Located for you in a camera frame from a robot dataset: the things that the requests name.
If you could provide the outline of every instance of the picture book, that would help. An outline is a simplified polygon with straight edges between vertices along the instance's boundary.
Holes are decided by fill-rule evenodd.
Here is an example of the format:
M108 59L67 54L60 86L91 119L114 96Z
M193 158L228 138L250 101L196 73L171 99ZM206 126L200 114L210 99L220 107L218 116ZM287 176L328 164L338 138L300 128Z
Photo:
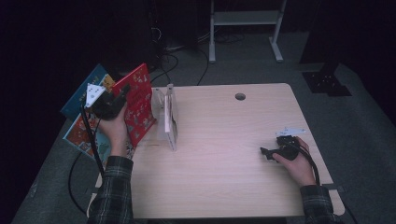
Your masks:
M85 93L88 83L99 85L103 82L105 75L107 75L105 68L101 64L97 64L61 109L61 113L70 120L76 120L81 102L84 101L86 97Z
M104 86L107 91L111 91L114 84L115 81L109 74L105 75L105 77L99 83L99 85ZM68 132L64 136L64 141L66 141L77 150L80 150L91 159L95 160L93 156L91 141L82 120L82 116L79 112L80 105L76 105L76 107L78 109L78 115L71 127L69 128ZM97 128L95 115L86 113L86 116L88 118L91 131L96 132L95 143L97 146L97 151L99 154L99 158L102 161L102 164L105 166L108 155L110 154L110 142L108 141L107 137ZM127 146L127 157L131 159L133 154L134 150L132 149L132 145L130 144L129 146Z
M177 103L173 84L167 86L164 97L164 131L172 150L177 149Z
M135 70L114 84L112 88L114 95L120 94L125 85L130 85L130 90L126 95L125 123L132 146L136 148L156 120L151 110L152 89L149 82L149 70L145 63L140 64Z

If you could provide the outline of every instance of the shelf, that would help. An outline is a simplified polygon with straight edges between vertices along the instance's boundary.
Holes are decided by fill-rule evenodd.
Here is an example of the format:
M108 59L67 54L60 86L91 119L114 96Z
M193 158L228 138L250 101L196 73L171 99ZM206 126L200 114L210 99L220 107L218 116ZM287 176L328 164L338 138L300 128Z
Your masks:
M279 11L229 11L215 12L214 25L264 25L276 24Z

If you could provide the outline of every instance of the plaid shirt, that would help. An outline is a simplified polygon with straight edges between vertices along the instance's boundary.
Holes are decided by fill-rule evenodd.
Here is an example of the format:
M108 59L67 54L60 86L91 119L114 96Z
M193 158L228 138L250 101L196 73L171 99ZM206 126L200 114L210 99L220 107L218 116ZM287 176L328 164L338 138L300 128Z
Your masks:
M134 223L131 173L134 163L123 157L108 157L102 186L90 206L87 223Z
M91 203L88 223L134 223L131 198L131 173L134 163L123 157L110 156L103 184ZM329 191L312 185L300 188L305 223L342 223L333 213Z
M300 188L303 197L305 223L343 223L333 213L329 191L316 185Z

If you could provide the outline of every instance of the grommet hole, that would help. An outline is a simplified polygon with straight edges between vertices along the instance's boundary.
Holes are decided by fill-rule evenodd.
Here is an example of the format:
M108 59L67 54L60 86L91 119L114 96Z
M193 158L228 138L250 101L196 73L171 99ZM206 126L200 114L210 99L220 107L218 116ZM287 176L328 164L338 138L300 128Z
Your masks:
M246 95L244 94L244 93L237 93L236 95L235 95L235 99L237 99L238 101L243 101L243 100L245 100L247 97L246 97Z

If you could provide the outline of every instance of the black controller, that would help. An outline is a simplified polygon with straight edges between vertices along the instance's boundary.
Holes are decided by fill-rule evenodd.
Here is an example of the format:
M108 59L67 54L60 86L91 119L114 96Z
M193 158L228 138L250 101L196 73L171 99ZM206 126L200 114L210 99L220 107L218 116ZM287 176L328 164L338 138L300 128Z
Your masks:
M131 89L129 84L125 85L117 97L113 93L105 91L92 105L92 113L99 119L114 119L124 106L129 89Z
M276 138L277 144L279 145L279 149L267 149L261 147L262 155L267 157L267 160L274 160L273 154L277 153L282 157L288 159L289 161L294 161L299 153L300 144L298 140L291 136L280 136Z

